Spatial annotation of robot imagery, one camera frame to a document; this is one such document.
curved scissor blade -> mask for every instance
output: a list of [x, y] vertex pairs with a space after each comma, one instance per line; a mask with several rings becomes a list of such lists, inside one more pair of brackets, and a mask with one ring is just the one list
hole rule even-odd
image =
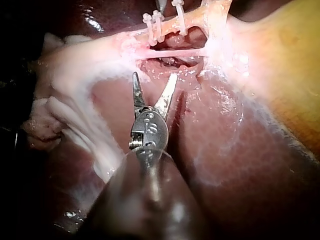
[[176, 83], [178, 80], [178, 75], [171, 73], [169, 80], [159, 98], [159, 100], [154, 105], [154, 108], [160, 113], [165, 121], [167, 121], [169, 108], [172, 101], [172, 96], [176, 89]]
[[133, 83], [133, 105], [134, 105], [134, 116], [137, 116], [140, 113], [140, 110], [146, 106], [144, 98], [142, 96], [142, 89], [138, 77], [138, 73], [135, 71], [132, 75]]

scissor blade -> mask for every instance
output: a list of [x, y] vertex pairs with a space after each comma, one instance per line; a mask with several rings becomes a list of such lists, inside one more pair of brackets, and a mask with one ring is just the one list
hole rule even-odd
[[178, 80], [178, 75], [171, 73], [169, 80], [159, 98], [159, 100], [154, 105], [154, 108], [158, 110], [160, 115], [166, 121], [168, 117], [169, 108], [172, 101], [172, 96], [176, 89], [176, 83]]
[[145, 101], [142, 96], [142, 89], [138, 77], [138, 73], [135, 71], [132, 75], [133, 84], [133, 105], [134, 105], [134, 115], [137, 117], [139, 111], [145, 106]]

white plastic clip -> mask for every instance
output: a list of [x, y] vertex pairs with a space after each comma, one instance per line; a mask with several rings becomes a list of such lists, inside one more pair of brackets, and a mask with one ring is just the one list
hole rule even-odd
[[147, 29], [149, 31], [148, 42], [149, 42], [150, 46], [155, 46], [157, 44], [157, 41], [155, 41], [155, 39], [154, 39], [154, 32], [152, 30], [152, 17], [148, 13], [144, 13], [142, 15], [142, 17], [143, 17], [142, 21], [146, 24]]
[[155, 37], [159, 43], [162, 43], [165, 40], [165, 37], [162, 36], [161, 23], [165, 17], [158, 10], [154, 10], [152, 19], [155, 22], [156, 27]]
[[184, 19], [185, 11], [182, 7], [185, 4], [185, 2], [183, 0], [173, 0], [171, 2], [171, 4], [173, 7], [176, 8], [176, 12], [178, 13], [178, 18], [179, 18], [179, 23], [180, 23], [180, 33], [179, 34], [182, 36], [186, 36], [188, 33], [187, 33], [185, 19]]

